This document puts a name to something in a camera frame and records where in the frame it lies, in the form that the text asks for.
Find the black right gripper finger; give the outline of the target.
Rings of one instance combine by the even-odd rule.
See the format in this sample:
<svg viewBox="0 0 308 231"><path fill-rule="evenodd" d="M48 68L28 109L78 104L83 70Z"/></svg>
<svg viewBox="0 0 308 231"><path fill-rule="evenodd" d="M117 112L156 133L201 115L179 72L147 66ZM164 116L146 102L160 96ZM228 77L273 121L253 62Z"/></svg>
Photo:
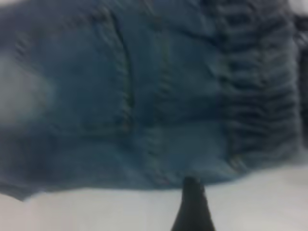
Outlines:
<svg viewBox="0 0 308 231"><path fill-rule="evenodd" d="M172 231L215 231L205 188L194 177L183 180L182 197Z"/></svg>

